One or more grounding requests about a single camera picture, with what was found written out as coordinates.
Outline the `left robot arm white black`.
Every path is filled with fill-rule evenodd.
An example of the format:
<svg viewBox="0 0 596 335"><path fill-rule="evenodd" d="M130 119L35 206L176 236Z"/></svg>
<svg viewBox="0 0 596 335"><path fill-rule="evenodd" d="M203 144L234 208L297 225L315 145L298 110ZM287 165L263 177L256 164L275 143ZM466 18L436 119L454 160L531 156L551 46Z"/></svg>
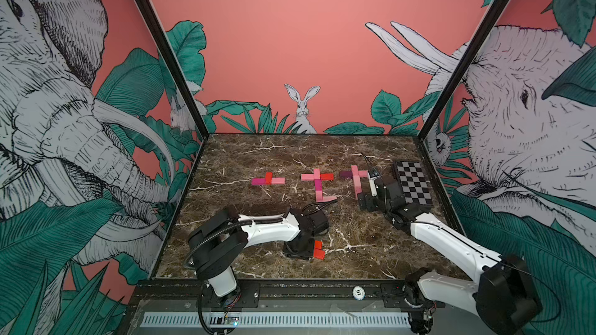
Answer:
<svg viewBox="0 0 596 335"><path fill-rule="evenodd" d="M288 258L324 258L322 243L316 237L328 232L330 223L324 210L333 203L290 207L283 214L264 217L222 209L191 233L183 267L209 284L220 307L230 309L242 297L231 265L246 248L282 242L282 253Z"/></svg>

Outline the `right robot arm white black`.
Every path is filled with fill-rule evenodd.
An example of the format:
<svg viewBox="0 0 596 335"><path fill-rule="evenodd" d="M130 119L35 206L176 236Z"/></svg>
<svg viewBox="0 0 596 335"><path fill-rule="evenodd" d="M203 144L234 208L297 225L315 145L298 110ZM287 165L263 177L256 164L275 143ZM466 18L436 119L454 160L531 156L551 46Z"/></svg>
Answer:
<svg viewBox="0 0 596 335"><path fill-rule="evenodd" d="M421 268L404 280L401 296L422 312L409 318L415 333L431 327L430 305L443 302L478 316L496 334L515 334L543 311L526 262L473 242L440 221L426 205L407 203L399 181L369 172L369 192L358 194L359 205L378 211L397 230L438 251L459 267L467 279L455 279Z"/></svg>

